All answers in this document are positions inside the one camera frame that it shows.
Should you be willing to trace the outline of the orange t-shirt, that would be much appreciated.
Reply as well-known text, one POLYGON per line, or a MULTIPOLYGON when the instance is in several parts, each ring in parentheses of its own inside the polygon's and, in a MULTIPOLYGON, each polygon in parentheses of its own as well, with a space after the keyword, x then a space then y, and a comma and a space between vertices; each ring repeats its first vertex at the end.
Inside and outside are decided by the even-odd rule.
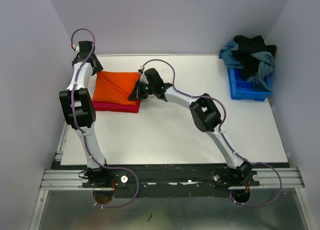
POLYGON ((136 101, 129 101, 128 97, 139 79, 138 72, 101 71, 97 74, 93 101, 133 106, 136 101))

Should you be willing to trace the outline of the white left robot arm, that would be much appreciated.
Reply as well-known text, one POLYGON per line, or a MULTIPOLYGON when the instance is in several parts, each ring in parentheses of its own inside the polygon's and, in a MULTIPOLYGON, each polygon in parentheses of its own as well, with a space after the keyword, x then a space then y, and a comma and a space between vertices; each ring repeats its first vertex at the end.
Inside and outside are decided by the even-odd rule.
POLYGON ((106 159, 96 137, 96 111, 88 90, 91 76, 102 71, 103 67, 94 54, 93 42, 80 41, 72 48, 76 53, 72 61, 73 75, 67 89, 59 92, 59 100, 64 119, 75 130, 85 152, 87 169, 81 177, 83 183, 106 187, 111 175, 105 168, 106 159))

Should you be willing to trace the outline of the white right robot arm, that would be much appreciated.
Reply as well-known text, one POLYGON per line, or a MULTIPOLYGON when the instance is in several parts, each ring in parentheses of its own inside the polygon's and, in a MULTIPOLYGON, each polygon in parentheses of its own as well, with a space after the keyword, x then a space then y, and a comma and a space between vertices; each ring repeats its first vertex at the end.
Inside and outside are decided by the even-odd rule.
POLYGON ((196 128, 206 133, 223 155, 229 171, 229 180, 237 186, 247 182, 252 167, 228 142, 222 128, 221 113, 209 94, 192 96, 183 93, 175 89, 173 84, 165 83, 154 68, 146 71, 140 69, 138 74, 139 79, 136 80, 128 100, 145 100, 148 96, 154 95, 159 100, 175 103, 189 109, 196 128))

